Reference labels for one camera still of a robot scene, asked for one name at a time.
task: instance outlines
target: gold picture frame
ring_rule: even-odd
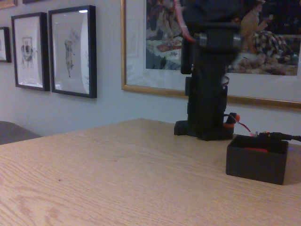
[[[18,0],[1,0],[0,9],[14,7],[18,5]]]
[[[143,87],[127,84],[127,47],[126,47],[126,0],[120,0],[121,3],[121,84],[122,90],[149,93],[160,96],[187,98],[184,91],[173,89],[161,89],[152,87]],[[273,107],[282,109],[292,109],[301,111],[301,102],[282,101],[254,97],[228,96],[228,103],[238,105],[253,105],[261,107]]]

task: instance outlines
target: gray chair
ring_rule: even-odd
[[[39,138],[38,134],[30,132],[12,122],[0,121],[0,145]]]

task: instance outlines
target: white wall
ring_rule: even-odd
[[[11,16],[81,5],[96,6],[98,98],[43,93],[15,87],[14,65],[0,63],[0,120],[12,121],[41,135],[115,123],[135,118],[176,122],[187,118],[187,100],[121,90],[120,0],[45,0],[0,10],[0,27]],[[301,112],[229,105],[252,131],[301,135]],[[246,134],[236,126],[236,133]]]

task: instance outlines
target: black picture frame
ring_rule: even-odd
[[[42,85],[43,87],[34,87],[21,85],[18,82],[17,60],[16,60],[16,36],[15,36],[15,20],[29,17],[39,17],[40,20],[40,45],[41,45],[41,65],[42,65]],[[31,13],[11,17],[12,33],[13,33],[13,50],[14,50],[14,65],[15,65],[15,81],[16,87],[34,89],[40,91],[50,91],[49,79],[49,57],[48,57],[48,29],[47,29],[47,13]]]
[[[23,4],[34,3],[37,1],[43,1],[43,0],[23,0]]]
[[[89,65],[89,94],[72,91],[58,90],[55,88],[54,50],[53,50],[53,28],[52,16],[55,14],[70,13],[87,10],[88,21],[88,65]],[[52,92],[86,98],[97,98],[97,65],[96,65],[96,9],[95,6],[87,5],[72,8],[51,10],[48,12],[49,22],[49,44],[50,44],[50,68]]]
[[[11,63],[11,52],[10,52],[10,40],[9,40],[9,28],[0,27],[4,33],[4,48],[5,48],[5,58],[6,60],[0,60],[1,63]]]

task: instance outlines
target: black cable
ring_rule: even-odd
[[[301,136],[292,136],[284,133],[260,133],[259,137],[261,138],[273,138],[278,140],[297,140],[301,142]]]

